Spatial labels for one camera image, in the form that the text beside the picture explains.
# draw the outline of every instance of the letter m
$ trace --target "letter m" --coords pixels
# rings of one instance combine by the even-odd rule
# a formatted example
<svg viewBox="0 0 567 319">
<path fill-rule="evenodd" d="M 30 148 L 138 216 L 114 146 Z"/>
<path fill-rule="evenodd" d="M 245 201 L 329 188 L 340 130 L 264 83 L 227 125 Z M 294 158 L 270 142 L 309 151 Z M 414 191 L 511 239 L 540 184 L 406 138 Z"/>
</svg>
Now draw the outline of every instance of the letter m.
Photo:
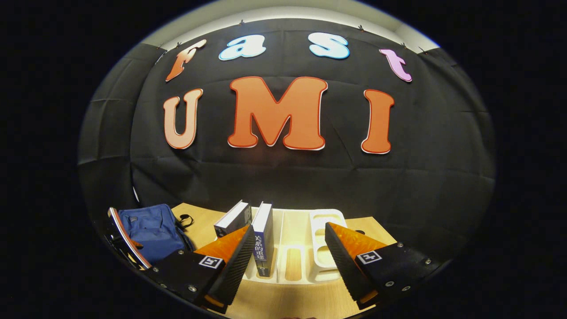
<svg viewBox="0 0 567 319">
<path fill-rule="evenodd" d="M 258 137 L 252 134 L 252 119 L 256 121 L 264 142 L 273 146 L 284 125 L 291 119 L 289 133 L 283 144 L 290 149 L 319 150 L 325 139 L 319 131 L 321 96 L 327 83 L 318 78 L 299 77 L 293 80 L 279 101 L 260 77 L 244 77 L 230 83 L 236 91 L 234 134 L 229 145 L 252 148 Z"/>
</svg>

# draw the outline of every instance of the wooden surface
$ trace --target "wooden surface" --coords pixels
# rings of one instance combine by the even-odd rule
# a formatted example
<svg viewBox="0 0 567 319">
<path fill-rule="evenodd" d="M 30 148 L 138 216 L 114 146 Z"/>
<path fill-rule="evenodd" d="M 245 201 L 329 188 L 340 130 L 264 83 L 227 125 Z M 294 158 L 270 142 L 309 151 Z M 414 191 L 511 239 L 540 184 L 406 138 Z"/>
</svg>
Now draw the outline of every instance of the wooden surface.
<svg viewBox="0 0 567 319">
<path fill-rule="evenodd" d="M 215 240 L 213 224 L 225 214 L 189 204 L 181 204 L 172 210 L 177 218 L 182 214 L 193 217 L 194 223 L 186 228 L 185 233 L 196 249 Z M 346 219 L 346 224 L 348 228 L 362 230 L 365 235 L 385 244 L 396 242 L 372 217 Z M 340 278 L 309 285 L 269 284 L 242 280 L 234 302 L 224 316 L 233 319 L 284 317 L 334 319 L 349 317 L 360 312 Z"/>
<path fill-rule="evenodd" d="M 285 279 L 292 281 L 301 279 L 301 251 L 288 249 L 286 263 Z"/>
</svg>

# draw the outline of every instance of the white tray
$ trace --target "white tray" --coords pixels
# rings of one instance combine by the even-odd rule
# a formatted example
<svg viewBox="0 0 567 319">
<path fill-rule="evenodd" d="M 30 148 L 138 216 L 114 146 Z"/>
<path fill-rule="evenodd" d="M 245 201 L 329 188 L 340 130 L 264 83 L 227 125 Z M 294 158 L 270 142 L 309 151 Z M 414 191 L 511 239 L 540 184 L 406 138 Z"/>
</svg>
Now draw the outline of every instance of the white tray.
<svg viewBox="0 0 567 319">
<path fill-rule="evenodd" d="M 257 211 L 252 207 L 252 218 Z M 274 269 L 269 278 L 257 276 L 251 257 L 243 279 L 271 284 L 316 284 L 338 279 L 340 274 L 325 243 L 327 221 L 346 227 L 344 216 L 336 209 L 274 208 Z M 293 258 L 289 263 L 288 256 Z"/>
</svg>

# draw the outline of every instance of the white wall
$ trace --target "white wall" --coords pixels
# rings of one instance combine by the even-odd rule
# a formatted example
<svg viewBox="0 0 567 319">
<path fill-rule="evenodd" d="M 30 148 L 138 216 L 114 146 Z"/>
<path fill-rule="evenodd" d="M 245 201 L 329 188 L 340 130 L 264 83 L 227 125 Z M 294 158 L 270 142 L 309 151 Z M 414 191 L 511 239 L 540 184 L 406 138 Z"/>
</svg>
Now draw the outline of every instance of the white wall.
<svg viewBox="0 0 567 319">
<path fill-rule="evenodd" d="M 203 34 L 244 20 L 303 18 L 358 27 L 405 45 L 416 53 L 438 48 L 412 27 L 373 7 L 352 0 L 219 0 L 193 10 L 155 31 L 142 41 L 171 50 Z"/>
</svg>

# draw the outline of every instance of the orange letter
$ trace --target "orange letter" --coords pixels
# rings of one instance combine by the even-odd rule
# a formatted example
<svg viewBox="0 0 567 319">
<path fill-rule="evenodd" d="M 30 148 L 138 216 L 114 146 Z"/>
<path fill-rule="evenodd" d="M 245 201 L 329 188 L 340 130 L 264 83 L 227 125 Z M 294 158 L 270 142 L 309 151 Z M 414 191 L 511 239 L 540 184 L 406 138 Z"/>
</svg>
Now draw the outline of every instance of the orange letter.
<svg viewBox="0 0 567 319">
<path fill-rule="evenodd" d="M 203 95 L 203 90 L 195 89 L 183 96 L 187 108 L 185 110 L 185 132 L 182 135 L 177 134 L 175 129 L 175 109 L 179 104 L 179 97 L 175 96 L 163 103 L 165 110 L 163 127 L 166 133 L 166 141 L 171 147 L 186 149 L 193 144 L 197 132 L 197 100 L 201 95 Z"/>
<path fill-rule="evenodd" d="M 364 96 L 370 102 L 370 122 L 368 136 L 361 144 L 362 150 L 371 154 L 386 154 L 391 149 L 388 141 L 388 125 L 393 98 L 376 90 L 366 90 Z"/>
<path fill-rule="evenodd" d="M 183 72 L 183 69 L 185 69 L 183 67 L 183 63 L 189 63 L 189 61 L 191 61 L 191 59 L 195 55 L 197 48 L 201 48 L 203 45 L 205 45 L 205 43 L 207 43 L 207 40 L 203 39 L 191 45 L 189 48 L 179 52 L 177 54 L 177 60 L 175 60 L 174 66 L 171 69 L 170 74 L 166 78 L 166 82 L 169 82 L 169 80 L 181 74 L 181 72 Z"/>
<path fill-rule="evenodd" d="M 291 118 L 289 133 L 283 138 L 283 144 L 290 149 L 322 149 L 325 139 L 319 134 L 319 111 L 321 96 L 327 87 L 322 79 L 299 77 L 276 102 L 262 78 L 234 80 L 230 88 L 236 91 L 236 114 L 229 145 L 251 148 L 258 144 L 258 137 L 252 134 L 254 118 L 266 144 L 273 146 Z"/>
</svg>

